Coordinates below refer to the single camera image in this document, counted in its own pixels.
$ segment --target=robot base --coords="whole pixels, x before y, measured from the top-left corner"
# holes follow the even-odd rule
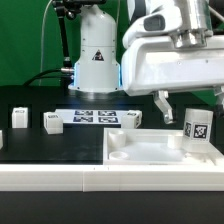
[[[117,90],[114,92],[108,92],[108,93],[97,93],[97,92],[83,92],[79,90],[74,89],[68,89],[68,94],[70,96],[76,96],[88,100],[106,100],[111,98],[116,98],[120,96],[127,96],[127,94],[123,90]]]

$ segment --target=white plastic housing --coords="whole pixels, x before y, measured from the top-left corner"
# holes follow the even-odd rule
[[[27,127],[28,127],[28,108],[26,107],[13,108],[12,128],[27,128]]]
[[[119,89],[116,35],[116,23],[110,15],[98,6],[82,8],[81,56],[75,64],[75,80],[70,89],[93,93]]]
[[[169,36],[136,40],[122,58],[123,88],[130,96],[157,90],[183,92],[224,84],[223,36],[207,47],[179,51]]]
[[[63,120],[54,112],[44,113],[44,127],[49,135],[63,133]]]
[[[163,30],[158,31],[147,31],[144,27],[145,20],[161,16],[164,18],[165,27]],[[168,6],[165,9],[153,13],[152,15],[144,16],[135,21],[135,23],[127,30],[123,37],[123,45],[127,49],[135,40],[140,37],[159,36],[170,33],[177,30],[183,24],[181,11],[176,6]]]
[[[139,110],[129,110],[121,118],[121,128],[137,128],[142,123],[142,112]]]

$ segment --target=white block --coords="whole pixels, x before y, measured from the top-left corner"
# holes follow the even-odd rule
[[[28,108],[27,107],[13,108],[12,128],[27,128],[27,127],[28,127]]]
[[[142,123],[142,112],[139,110],[129,110],[121,117],[121,128],[134,129]]]
[[[3,136],[2,136],[2,131],[0,131],[0,149],[3,147]]]
[[[62,134],[63,133],[63,120],[55,112],[44,113],[44,127],[47,133],[50,134]]]

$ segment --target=black table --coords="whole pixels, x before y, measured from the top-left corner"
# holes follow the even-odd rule
[[[211,109],[190,93],[171,94],[178,122],[165,125],[152,96],[88,101],[57,87],[0,87],[2,164],[102,164],[102,126],[75,125],[46,134],[43,113],[64,109],[141,110],[144,129],[182,129],[185,108]],[[11,128],[13,107],[29,108],[29,128]],[[214,119],[212,143],[224,150],[222,119]],[[7,223],[203,223],[224,220],[224,192],[0,192],[0,222]]]

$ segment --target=black and white pattern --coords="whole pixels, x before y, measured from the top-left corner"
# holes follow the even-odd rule
[[[105,124],[116,124],[118,123],[118,119],[116,117],[99,117],[99,122]]]
[[[208,125],[196,124],[194,126],[194,138],[195,139],[207,139]]]
[[[129,112],[127,115],[129,115],[129,116],[136,116],[137,115],[137,113],[133,113],[133,112]]]
[[[105,110],[105,111],[98,111],[98,116],[111,116],[111,117],[116,117],[116,111],[110,111],[110,110]]]
[[[188,122],[186,122],[186,124],[185,124],[184,134],[187,137],[190,137],[191,136],[191,124],[188,123]]]
[[[93,123],[93,117],[74,117],[73,122],[77,122],[77,123]]]
[[[76,116],[93,116],[92,110],[76,110],[75,111]]]

